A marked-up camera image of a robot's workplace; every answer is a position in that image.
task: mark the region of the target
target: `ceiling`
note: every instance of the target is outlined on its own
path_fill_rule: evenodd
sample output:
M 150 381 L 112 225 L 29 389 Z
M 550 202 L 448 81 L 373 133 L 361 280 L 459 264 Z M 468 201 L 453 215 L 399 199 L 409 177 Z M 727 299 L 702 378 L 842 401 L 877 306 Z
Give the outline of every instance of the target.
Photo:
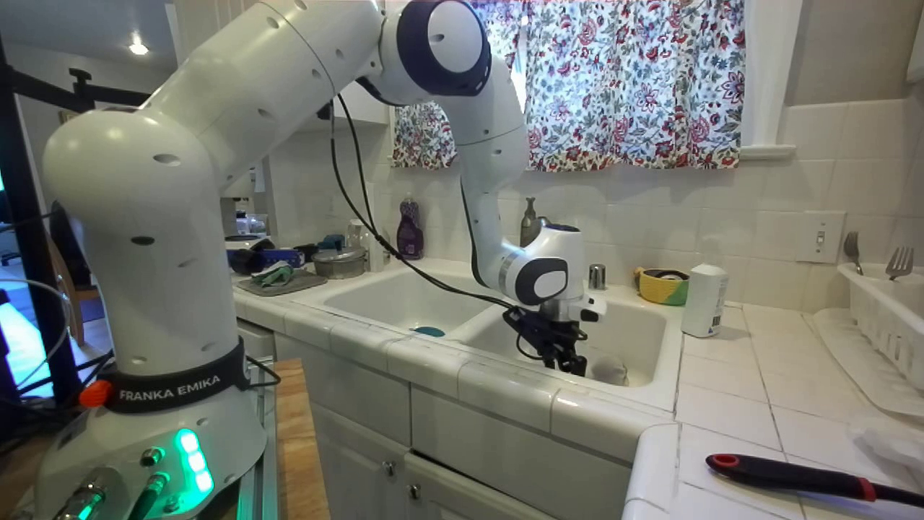
M 137 31 L 150 52 L 128 51 Z M 164 0 L 0 0 L 0 35 L 71 54 L 176 69 Z

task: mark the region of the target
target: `black strap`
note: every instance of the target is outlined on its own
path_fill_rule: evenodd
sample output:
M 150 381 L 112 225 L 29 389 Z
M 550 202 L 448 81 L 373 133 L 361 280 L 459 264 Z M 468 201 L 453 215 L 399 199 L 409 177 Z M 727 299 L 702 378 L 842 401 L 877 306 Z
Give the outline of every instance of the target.
M 160 412 L 186 406 L 236 386 L 245 390 L 244 341 L 224 356 L 206 364 L 160 376 L 131 376 L 117 370 L 106 371 L 100 380 L 109 381 L 113 392 L 105 407 L 120 414 Z

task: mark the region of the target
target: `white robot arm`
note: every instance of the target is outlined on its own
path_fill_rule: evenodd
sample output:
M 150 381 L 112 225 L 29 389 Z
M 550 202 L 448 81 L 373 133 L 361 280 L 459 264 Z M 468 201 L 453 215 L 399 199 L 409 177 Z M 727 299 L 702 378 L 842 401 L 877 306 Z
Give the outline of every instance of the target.
M 69 518 L 67 507 L 101 486 L 100 518 L 130 518 L 140 497 L 147 518 L 191 518 L 260 457 L 218 193 L 354 80 L 386 103 L 444 109 L 476 279 L 539 305 L 505 318 L 547 365 L 582 373 L 570 331 L 605 304 L 584 294 L 577 229 L 545 228 L 525 249 L 504 240 L 497 193 L 525 169 L 526 135 L 507 68 L 471 7 L 413 1 L 386 17 L 371 0 L 262 0 L 142 107 L 75 118 L 45 149 L 46 184 L 105 298 L 116 366 L 101 374 L 111 392 L 103 407 L 45 456 L 39 520 Z M 154 481 L 161 474 L 169 478 Z

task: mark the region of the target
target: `dish rack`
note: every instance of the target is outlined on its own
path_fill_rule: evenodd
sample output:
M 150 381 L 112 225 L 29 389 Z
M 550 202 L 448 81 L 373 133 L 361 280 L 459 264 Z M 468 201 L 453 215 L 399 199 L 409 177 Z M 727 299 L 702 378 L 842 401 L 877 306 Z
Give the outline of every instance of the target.
M 850 282 L 850 315 L 873 348 L 917 390 L 924 390 L 924 276 L 889 281 L 885 265 L 837 267 Z

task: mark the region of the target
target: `purple dish soap bottle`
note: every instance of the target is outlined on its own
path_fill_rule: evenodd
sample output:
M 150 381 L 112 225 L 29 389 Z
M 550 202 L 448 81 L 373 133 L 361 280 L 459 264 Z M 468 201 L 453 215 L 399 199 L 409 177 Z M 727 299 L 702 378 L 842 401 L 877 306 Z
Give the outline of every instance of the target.
M 420 206 L 407 194 L 401 201 L 401 223 L 398 224 L 398 252 L 408 260 L 423 258 L 423 229 L 420 228 Z

